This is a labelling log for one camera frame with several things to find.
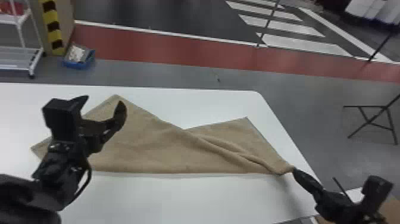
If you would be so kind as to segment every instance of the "metal shelf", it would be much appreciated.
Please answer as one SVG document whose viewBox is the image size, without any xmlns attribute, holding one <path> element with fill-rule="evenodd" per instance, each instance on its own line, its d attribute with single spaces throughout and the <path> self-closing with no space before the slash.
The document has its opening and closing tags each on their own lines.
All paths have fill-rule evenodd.
<svg viewBox="0 0 400 224">
<path fill-rule="evenodd" d="M 14 0 L 10 0 L 11 8 L 14 15 L 0 14 L 0 24 L 15 25 L 21 42 L 21 47 L 0 46 L 0 70 L 26 70 L 29 72 L 29 77 L 33 78 L 35 67 L 43 54 L 42 40 L 38 27 L 33 18 L 32 11 L 28 0 L 25 4 L 28 9 L 23 15 L 16 15 Z M 35 28 L 36 36 L 40 44 L 40 48 L 26 48 L 25 40 L 22 34 L 22 25 L 32 16 L 33 27 Z"/>
<path fill-rule="evenodd" d="M 24 24 L 24 22 L 28 19 L 30 14 L 31 14 L 30 8 L 25 10 L 25 13 L 23 15 L 0 14 L 0 24 L 10 24 L 21 27 L 22 24 Z"/>
<path fill-rule="evenodd" d="M 15 48 L 0 46 L 0 69 L 26 70 L 33 74 L 43 48 Z"/>
</svg>

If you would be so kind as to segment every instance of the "gray floor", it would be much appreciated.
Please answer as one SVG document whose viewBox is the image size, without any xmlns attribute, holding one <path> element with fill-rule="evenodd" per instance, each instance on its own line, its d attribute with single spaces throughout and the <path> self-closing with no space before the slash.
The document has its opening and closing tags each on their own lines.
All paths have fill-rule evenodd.
<svg viewBox="0 0 400 224">
<path fill-rule="evenodd" d="M 357 110 L 342 109 L 343 105 L 386 104 L 400 92 L 399 85 L 111 60 L 97 60 L 89 70 L 77 71 L 61 67 L 60 61 L 44 58 L 35 80 L 29 80 L 26 73 L 0 71 L 0 82 L 257 91 L 327 189 L 338 190 L 332 177 L 351 189 L 361 187 L 369 175 L 379 175 L 395 183 L 393 194 L 400 198 L 400 148 L 385 130 L 366 129 L 357 138 L 347 139 L 346 134 L 362 120 Z M 399 104 L 392 107 L 392 114 L 400 130 Z"/>
</svg>

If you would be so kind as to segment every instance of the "table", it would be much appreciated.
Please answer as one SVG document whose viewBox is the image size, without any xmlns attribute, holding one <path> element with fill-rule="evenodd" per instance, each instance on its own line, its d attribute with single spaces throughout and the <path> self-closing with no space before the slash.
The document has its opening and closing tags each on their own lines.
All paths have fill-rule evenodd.
<svg viewBox="0 0 400 224">
<path fill-rule="evenodd" d="M 265 102 L 251 91 L 0 83 L 0 171 L 29 178 L 39 164 L 30 147 L 50 135 L 41 108 L 51 98 L 89 95 L 85 113 L 119 94 L 182 128 L 247 116 L 277 152 L 315 174 Z M 63 223 L 280 223 L 317 214 L 291 174 L 156 175 L 94 172 L 60 215 Z"/>
</svg>

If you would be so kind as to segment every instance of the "towel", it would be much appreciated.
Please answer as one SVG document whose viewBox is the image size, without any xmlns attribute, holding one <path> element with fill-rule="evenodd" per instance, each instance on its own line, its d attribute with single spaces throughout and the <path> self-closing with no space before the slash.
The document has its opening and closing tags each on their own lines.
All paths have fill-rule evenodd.
<svg viewBox="0 0 400 224">
<path fill-rule="evenodd" d="M 93 170 L 130 173 L 263 173 L 293 170 L 246 117 L 182 129 L 162 121 L 128 100 L 113 95 L 84 118 L 105 120 L 119 101 L 127 107 L 123 128 L 100 153 L 92 154 Z M 50 138 L 32 147 L 43 158 Z"/>
</svg>

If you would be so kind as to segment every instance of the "black and yellow striped pole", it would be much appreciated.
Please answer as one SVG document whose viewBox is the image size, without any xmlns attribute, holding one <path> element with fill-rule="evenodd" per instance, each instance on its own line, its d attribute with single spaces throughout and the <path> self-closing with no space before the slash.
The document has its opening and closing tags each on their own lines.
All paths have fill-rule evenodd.
<svg viewBox="0 0 400 224">
<path fill-rule="evenodd" d="M 60 21 L 55 0 L 39 0 L 43 7 L 43 20 L 47 29 L 48 41 L 54 55 L 64 55 L 65 45 L 61 36 Z"/>
</svg>

